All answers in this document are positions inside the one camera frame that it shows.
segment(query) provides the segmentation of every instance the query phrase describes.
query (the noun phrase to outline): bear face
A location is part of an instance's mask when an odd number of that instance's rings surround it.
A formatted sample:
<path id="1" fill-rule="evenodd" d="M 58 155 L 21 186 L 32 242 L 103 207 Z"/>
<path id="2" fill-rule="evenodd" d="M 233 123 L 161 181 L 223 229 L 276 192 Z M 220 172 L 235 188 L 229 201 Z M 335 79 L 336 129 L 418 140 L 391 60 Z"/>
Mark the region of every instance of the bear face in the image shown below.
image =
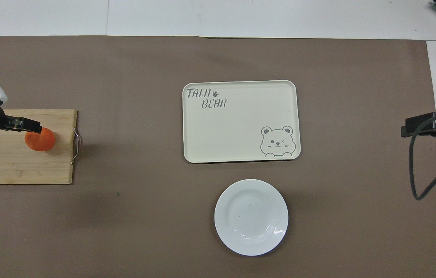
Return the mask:
<path id="1" fill-rule="evenodd" d="M 261 151 L 266 157 L 271 156 L 292 156 L 296 145 L 292 138 L 293 130 L 286 125 L 283 129 L 271 129 L 263 127 Z"/>

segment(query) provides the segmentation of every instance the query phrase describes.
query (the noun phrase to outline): brown mat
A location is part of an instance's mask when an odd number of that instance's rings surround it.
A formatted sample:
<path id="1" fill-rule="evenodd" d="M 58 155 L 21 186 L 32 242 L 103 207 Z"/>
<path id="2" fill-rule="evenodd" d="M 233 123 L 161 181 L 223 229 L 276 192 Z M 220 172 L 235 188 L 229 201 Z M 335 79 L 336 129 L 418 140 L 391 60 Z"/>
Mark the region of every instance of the brown mat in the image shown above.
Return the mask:
<path id="1" fill-rule="evenodd" d="M 195 165 L 182 88 L 287 79 L 296 160 Z M 0 37 L 4 108 L 75 108 L 72 185 L 0 185 L 0 277 L 436 277 L 436 188 L 418 202 L 405 118 L 434 110 L 426 43 L 355 39 Z M 416 176 L 436 174 L 419 138 Z M 235 181 L 285 198 L 290 222 L 260 257 L 230 251 L 213 211 Z"/>

